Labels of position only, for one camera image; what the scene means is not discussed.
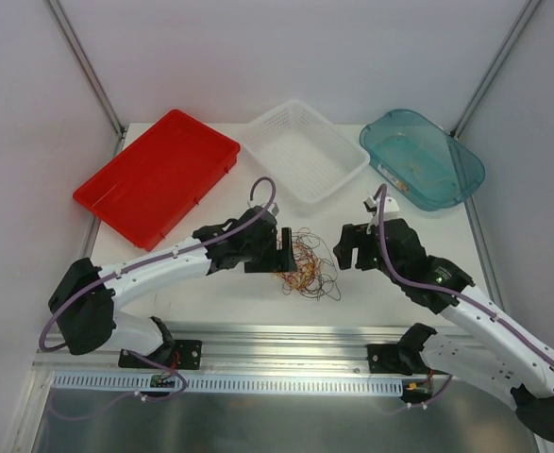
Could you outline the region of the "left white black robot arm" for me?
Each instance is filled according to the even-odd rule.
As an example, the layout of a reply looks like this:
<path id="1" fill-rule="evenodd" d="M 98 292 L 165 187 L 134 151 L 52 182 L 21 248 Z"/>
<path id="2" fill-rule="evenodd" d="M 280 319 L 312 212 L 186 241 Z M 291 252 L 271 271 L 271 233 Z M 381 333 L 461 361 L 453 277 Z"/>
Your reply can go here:
<path id="1" fill-rule="evenodd" d="M 162 367 L 173 356 L 171 334 L 156 316 L 126 313 L 127 305 L 178 282 L 238 265 L 247 274 L 292 272 L 297 268 L 292 239 L 290 228 L 278 227 L 274 214 L 256 206 L 134 260 L 107 266 L 76 260 L 49 299 L 49 324 L 62 335 L 59 347 L 74 356 L 111 344 Z"/>

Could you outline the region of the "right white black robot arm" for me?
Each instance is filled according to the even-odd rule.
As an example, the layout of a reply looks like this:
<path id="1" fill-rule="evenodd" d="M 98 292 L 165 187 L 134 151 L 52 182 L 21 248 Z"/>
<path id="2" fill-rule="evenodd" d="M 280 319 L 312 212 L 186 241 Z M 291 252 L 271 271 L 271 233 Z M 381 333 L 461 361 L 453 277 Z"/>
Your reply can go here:
<path id="1" fill-rule="evenodd" d="M 378 270 L 411 302 L 463 329 L 480 350 L 412 325 L 396 344 L 367 348 L 371 371 L 443 372 L 509 406 L 535 435 L 554 443 L 554 349 L 500 310 L 454 262 L 428 254 L 402 219 L 383 227 L 346 224 L 334 255 L 342 270 Z"/>

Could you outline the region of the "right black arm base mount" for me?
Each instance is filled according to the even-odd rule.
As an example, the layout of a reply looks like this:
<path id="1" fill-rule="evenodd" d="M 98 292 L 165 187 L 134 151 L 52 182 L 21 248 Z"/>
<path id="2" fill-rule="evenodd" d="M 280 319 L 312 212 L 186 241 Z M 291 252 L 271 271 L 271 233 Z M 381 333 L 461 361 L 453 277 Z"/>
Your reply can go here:
<path id="1" fill-rule="evenodd" d="M 371 374 L 425 374 L 428 368 L 419 354 L 399 344 L 368 344 L 367 361 Z"/>

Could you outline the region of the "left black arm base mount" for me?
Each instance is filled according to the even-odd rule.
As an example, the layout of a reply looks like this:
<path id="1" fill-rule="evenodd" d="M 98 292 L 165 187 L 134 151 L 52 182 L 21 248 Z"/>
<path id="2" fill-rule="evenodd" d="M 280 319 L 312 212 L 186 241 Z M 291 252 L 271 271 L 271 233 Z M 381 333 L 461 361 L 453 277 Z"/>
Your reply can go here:
<path id="1" fill-rule="evenodd" d="M 125 369 L 156 368 L 156 363 L 176 370 L 198 370 L 202 358 L 202 345 L 199 340 L 172 340 L 157 351 L 144 356 L 148 363 L 131 351 L 120 351 L 118 367 Z"/>

